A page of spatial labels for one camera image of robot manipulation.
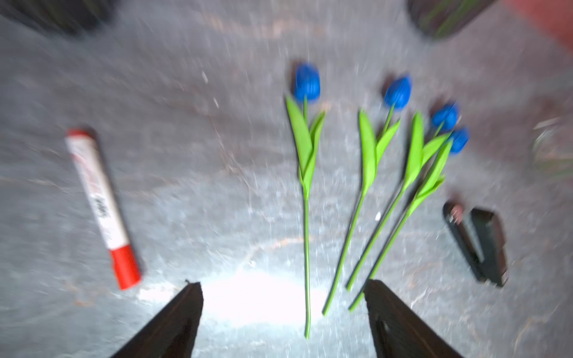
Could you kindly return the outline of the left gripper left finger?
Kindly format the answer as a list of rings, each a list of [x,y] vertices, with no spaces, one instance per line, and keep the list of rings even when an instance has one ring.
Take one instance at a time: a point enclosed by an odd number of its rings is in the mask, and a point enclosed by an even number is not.
[[[201,284],[186,286],[115,357],[191,357],[204,304]]]

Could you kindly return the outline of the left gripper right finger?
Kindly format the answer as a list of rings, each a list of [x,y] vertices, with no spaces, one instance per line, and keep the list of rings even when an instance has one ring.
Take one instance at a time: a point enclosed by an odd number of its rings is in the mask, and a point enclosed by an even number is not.
[[[378,357],[462,358],[382,281],[369,280],[363,293]]]

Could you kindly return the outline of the blue tulip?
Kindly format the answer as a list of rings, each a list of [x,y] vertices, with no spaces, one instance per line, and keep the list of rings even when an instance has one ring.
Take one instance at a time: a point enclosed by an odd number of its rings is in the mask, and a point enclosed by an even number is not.
[[[376,260],[369,277],[372,278],[381,266],[382,260],[392,247],[392,244],[400,234],[407,220],[415,210],[431,195],[433,195],[446,180],[443,170],[449,155],[453,154],[454,146],[462,132],[455,131],[459,121],[459,108],[455,102],[444,104],[431,118],[431,124],[436,128],[434,136],[426,142],[424,139],[424,125],[421,113],[416,113],[411,123],[410,149],[408,151],[404,178],[400,185],[395,200],[390,205],[387,213],[391,214],[402,196],[407,192],[419,177],[423,177],[422,183],[414,193],[409,204],[404,209],[401,219],[385,242],[381,253]]]
[[[389,107],[389,113],[386,117],[386,122],[380,137],[376,137],[374,128],[369,120],[367,112],[362,108],[358,111],[358,128],[361,137],[362,157],[361,191],[355,210],[353,212],[349,229],[346,234],[343,250],[337,264],[337,269],[335,271],[331,290],[322,309],[323,316],[328,315],[331,304],[334,301],[334,296],[340,283],[343,267],[346,263],[346,258],[349,253],[350,244],[355,232],[358,216],[361,213],[364,199],[376,179],[378,173],[378,165],[381,157],[383,156],[387,146],[389,146],[390,141],[399,128],[399,123],[396,123],[395,125],[390,124],[393,112],[395,109],[400,110],[406,107],[406,105],[409,103],[412,93],[412,86],[412,78],[409,75],[403,75],[399,78],[396,78],[390,82],[389,86],[387,86],[386,92],[383,96],[383,102],[386,104],[386,106]]]
[[[412,130],[404,180],[395,200],[390,205],[386,214],[390,215],[394,211],[396,204],[407,192],[409,186],[415,183],[419,186],[410,199],[409,204],[404,208],[392,233],[384,243],[369,273],[368,279],[372,280],[375,278],[384,258],[410,216],[412,216],[425,199],[434,194],[446,180],[446,177],[443,175],[443,170],[446,167],[449,156],[461,152],[468,141],[469,131],[467,128],[459,128],[448,133],[437,135],[428,143],[425,143],[422,139],[421,128],[414,128]]]
[[[304,338],[310,338],[311,330],[311,289],[310,289],[310,234],[309,207],[319,138],[325,121],[321,112],[314,122],[308,121],[308,103],[316,101],[321,94],[319,70],[309,62],[299,62],[293,70],[292,92],[285,95],[286,111],[292,128],[298,157],[298,178],[303,194],[304,218],[304,294],[305,326]]]

